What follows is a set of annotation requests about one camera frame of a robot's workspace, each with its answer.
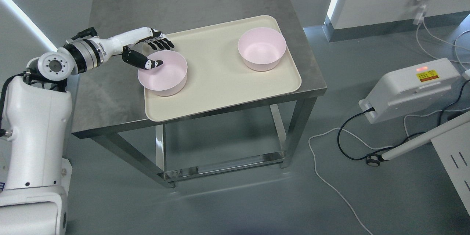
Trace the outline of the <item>white humanoid robot arm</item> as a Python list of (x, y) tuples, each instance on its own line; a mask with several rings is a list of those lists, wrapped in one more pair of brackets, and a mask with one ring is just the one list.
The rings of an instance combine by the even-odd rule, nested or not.
[(72, 113), (67, 79), (97, 68), (140, 42), (169, 50), (174, 44), (144, 27), (100, 38), (94, 28), (77, 33), (56, 51), (31, 59), (8, 78), (1, 91), (1, 129), (12, 143), (10, 167), (1, 192), (2, 235), (64, 235), (68, 192), (62, 184), (66, 125)]

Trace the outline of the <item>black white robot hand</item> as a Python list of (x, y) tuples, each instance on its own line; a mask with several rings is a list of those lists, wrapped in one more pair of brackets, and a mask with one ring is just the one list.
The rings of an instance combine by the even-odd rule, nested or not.
[(132, 50), (134, 45), (144, 43), (154, 51), (171, 50), (175, 47), (166, 34), (146, 26), (112, 36), (108, 41), (110, 56), (120, 55), (125, 63), (145, 71), (163, 65), (163, 61), (148, 59), (142, 53)]

